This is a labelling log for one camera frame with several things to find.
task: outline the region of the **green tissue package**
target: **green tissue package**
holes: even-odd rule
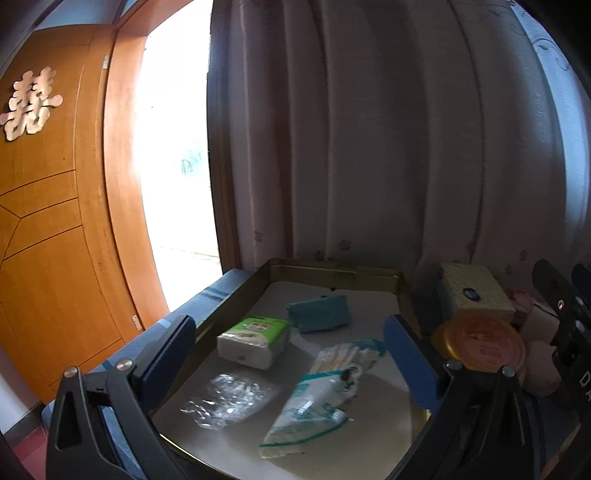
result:
[[[249,367],[267,370],[285,349],[291,324],[269,317],[248,317],[217,337],[217,354]]]

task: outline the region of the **tray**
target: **tray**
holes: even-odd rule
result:
[[[353,323],[332,332],[305,335],[293,329],[290,345],[277,363],[265,372],[254,370],[282,386],[276,400],[249,419],[219,432],[199,428],[179,411],[198,385],[222,372],[248,369],[217,357],[218,334],[249,314],[286,318],[287,303],[321,294],[346,294]],[[355,421],[315,440],[313,446],[309,444],[305,455],[263,460],[258,456],[258,443],[321,348],[363,336],[381,338],[384,319],[398,312],[418,331],[406,283],[394,270],[272,260],[199,327],[196,347],[167,401],[154,415],[154,424],[173,450],[223,478],[382,480],[410,447],[426,419],[413,404],[389,355],[363,378],[359,397],[348,409]]]

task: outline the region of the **red floor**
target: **red floor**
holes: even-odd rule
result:
[[[13,447],[12,451],[35,480],[45,480],[47,436],[42,427]]]

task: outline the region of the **open doorway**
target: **open doorway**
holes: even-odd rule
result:
[[[171,311],[222,275],[207,154],[212,1],[189,3],[150,34],[136,90],[134,162]]]

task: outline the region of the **cotton swab package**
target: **cotton swab package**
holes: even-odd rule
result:
[[[375,339],[341,343],[322,350],[302,377],[259,447],[262,458],[303,453],[303,445],[337,430],[350,418],[345,407],[359,379],[385,353]]]

